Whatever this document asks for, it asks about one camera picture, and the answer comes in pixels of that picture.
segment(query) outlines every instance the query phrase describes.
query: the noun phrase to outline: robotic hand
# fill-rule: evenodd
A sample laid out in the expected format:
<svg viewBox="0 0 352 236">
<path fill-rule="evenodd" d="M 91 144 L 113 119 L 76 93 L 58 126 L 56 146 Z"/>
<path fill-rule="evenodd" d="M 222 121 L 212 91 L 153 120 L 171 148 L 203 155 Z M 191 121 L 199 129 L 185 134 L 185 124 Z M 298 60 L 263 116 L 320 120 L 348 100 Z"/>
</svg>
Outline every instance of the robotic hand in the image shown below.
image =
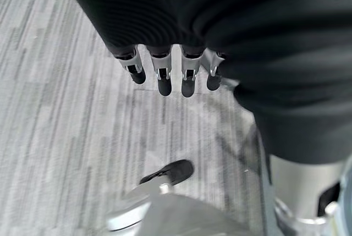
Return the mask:
<svg viewBox="0 0 352 236">
<path fill-rule="evenodd" d="M 336 210 L 352 154 L 351 0 L 77 0 L 109 50 L 141 84 L 135 45 L 151 53 L 158 88 L 171 91 L 170 46 L 181 44 L 184 96 L 204 48 L 208 88 L 239 81 L 253 112 L 286 235 L 320 235 Z"/>
</svg>

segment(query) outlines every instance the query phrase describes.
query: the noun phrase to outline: black fabric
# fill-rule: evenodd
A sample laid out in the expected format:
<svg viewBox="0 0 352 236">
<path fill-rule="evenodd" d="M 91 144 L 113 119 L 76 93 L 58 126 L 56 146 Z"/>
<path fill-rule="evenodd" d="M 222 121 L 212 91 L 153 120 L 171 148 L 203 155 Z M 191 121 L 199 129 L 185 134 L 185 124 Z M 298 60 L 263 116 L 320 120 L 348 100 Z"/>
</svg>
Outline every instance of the black fabric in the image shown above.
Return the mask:
<svg viewBox="0 0 352 236">
<path fill-rule="evenodd" d="M 352 0 L 78 0 L 105 42 L 224 52 L 223 76 L 266 150 L 302 163 L 352 153 Z"/>
</svg>

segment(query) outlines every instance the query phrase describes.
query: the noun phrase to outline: black cloth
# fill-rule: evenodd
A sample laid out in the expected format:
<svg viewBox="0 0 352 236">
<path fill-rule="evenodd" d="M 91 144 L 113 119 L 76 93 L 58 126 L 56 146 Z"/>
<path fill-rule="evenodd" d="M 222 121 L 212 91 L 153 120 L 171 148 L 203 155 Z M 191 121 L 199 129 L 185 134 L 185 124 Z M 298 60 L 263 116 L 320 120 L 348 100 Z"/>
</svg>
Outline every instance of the black cloth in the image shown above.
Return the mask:
<svg viewBox="0 0 352 236">
<path fill-rule="evenodd" d="M 105 43 L 206 46 L 254 113 L 266 151 L 352 153 L 352 0 L 78 0 Z"/>
</svg>

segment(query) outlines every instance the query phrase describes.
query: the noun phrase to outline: black knit fabric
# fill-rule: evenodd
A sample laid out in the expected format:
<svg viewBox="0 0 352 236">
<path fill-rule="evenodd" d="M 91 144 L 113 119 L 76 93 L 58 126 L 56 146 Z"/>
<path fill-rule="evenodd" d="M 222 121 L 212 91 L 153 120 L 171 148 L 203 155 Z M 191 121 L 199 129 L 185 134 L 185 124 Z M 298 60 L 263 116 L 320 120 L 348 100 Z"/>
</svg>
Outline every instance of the black knit fabric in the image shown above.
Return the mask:
<svg viewBox="0 0 352 236">
<path fill-rule="evenodd" d="M 351 1 L 78 0 L 106 43 L 226 53 L 267 151 L 302 163 L 352 152 Z"/>
</svg>

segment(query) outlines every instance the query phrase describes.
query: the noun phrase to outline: robotic finger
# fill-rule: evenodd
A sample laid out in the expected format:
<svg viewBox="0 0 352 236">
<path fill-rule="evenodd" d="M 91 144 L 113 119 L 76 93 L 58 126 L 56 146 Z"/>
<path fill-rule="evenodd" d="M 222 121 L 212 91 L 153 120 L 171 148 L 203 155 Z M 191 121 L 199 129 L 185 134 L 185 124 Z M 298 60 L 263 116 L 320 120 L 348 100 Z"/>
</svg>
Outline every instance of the robotic finger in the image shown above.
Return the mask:
<svg viewBox="0 0 352 236">
<path fill-rule="evenodd" d="M 181 45 L 181 92 L 184 97 L 190 97 L 194 93 L 195 81 L 199 71 L 200 61 L 203 56 L 204 49 L 204 47 L 190 47 Z"/>
<path fill-rule="evenodd" d="M 147 46 L 152 59 L 154 72 L 158 79 L 158 89 L 161 95 L 168 96 L 171 93 L 171 46 L 152 47 Z"/>
<path fill-rule="evenodd" d="M 114 57 L 120 61 L 122 67 L 130 73 L 132 80 L 136 84 L 140 85 L 145 82 L 146 75 L 137 45 L 114 47 L 107 44 L 107 47 Z"/>
</svg>

